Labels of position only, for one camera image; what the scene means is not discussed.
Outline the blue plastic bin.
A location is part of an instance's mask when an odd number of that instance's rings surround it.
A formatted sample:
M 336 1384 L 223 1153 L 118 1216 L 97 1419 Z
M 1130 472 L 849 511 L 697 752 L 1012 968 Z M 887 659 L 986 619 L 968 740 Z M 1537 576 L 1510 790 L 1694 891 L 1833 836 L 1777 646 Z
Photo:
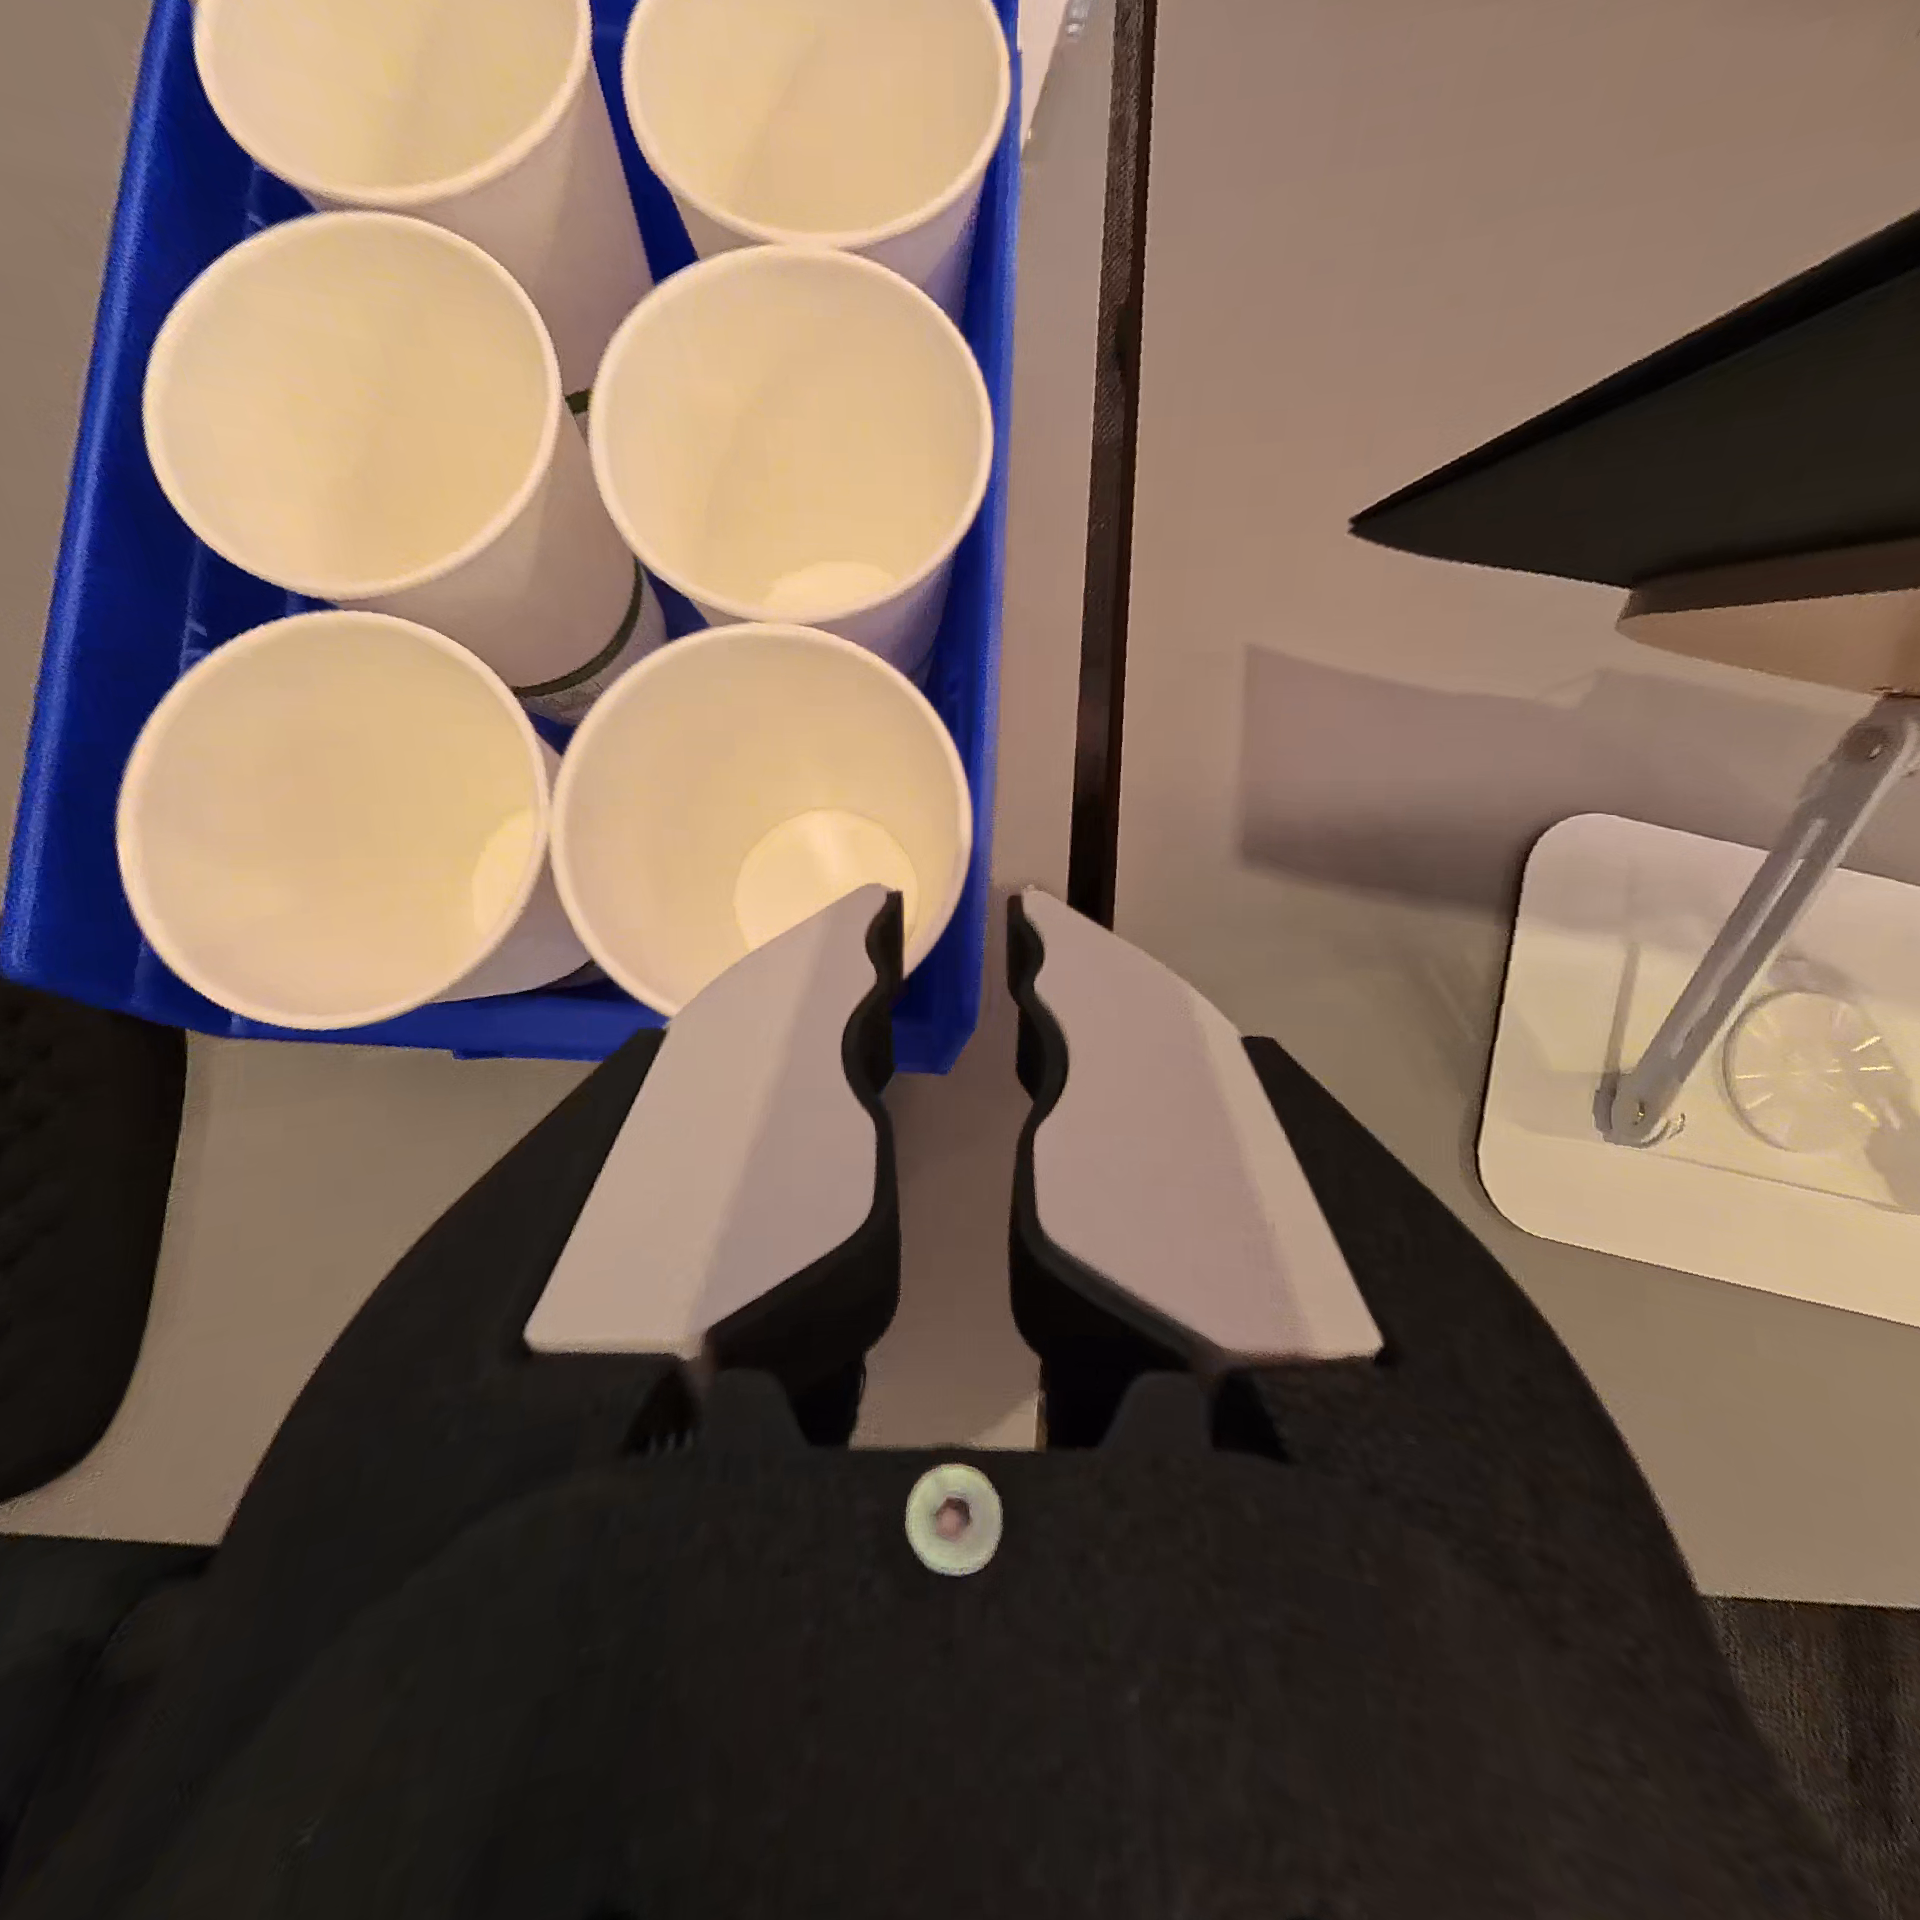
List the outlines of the blue plastic bin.
M 4 975 L 25 987 L 215 1041 L 431 1050 L 460 1060 L 600 1064 L 661 1018 L 598 983 L 460 1000 L 337 1032 L 255 1024 L 208 1001 L 146 946 L 114 852 L 117 798 L 160 698 L 212 648 L 316 603 L 202 547 L 162 497 L 138 393 L 160 323 L 218 255 L 297 217 L 297 192 L 261 170 L 212 110 L 188 3 L 151 9 L 127 154 L 103 265 L 77 450 L 39 662 L 4 904 Z M 1009 492 L 1022 198 L 1022 60 L 982 177 L 959 318 L 986 379 L 999 447 L 985 503 L 959 543 L 928 700 L 973 798 L 973 855 L 942 940 L 895 1001 L 895 1068 L 946 1072 L 982 994 L 999 739 L 1001 600 Z

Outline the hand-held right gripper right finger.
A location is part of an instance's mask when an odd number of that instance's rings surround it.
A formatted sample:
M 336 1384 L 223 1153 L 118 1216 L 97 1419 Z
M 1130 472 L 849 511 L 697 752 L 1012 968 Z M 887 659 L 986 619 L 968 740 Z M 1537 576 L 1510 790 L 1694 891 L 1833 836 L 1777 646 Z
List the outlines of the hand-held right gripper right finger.
M 1378 1360 L 1383 1332 L 1236 1024 L 1040 888 L 1008 904 L 1009 1299 L 1050 1449 L 1143 1376 Z

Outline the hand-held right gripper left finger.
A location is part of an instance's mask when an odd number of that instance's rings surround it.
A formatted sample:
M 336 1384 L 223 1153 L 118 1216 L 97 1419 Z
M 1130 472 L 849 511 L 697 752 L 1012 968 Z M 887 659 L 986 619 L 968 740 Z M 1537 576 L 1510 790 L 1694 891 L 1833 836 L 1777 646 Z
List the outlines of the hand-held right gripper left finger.
M 904 902 L 858 883 L 671 1018 L 524 1323 L 536 1358 L 767 1376 L 845 1449 L 902 1286 Z

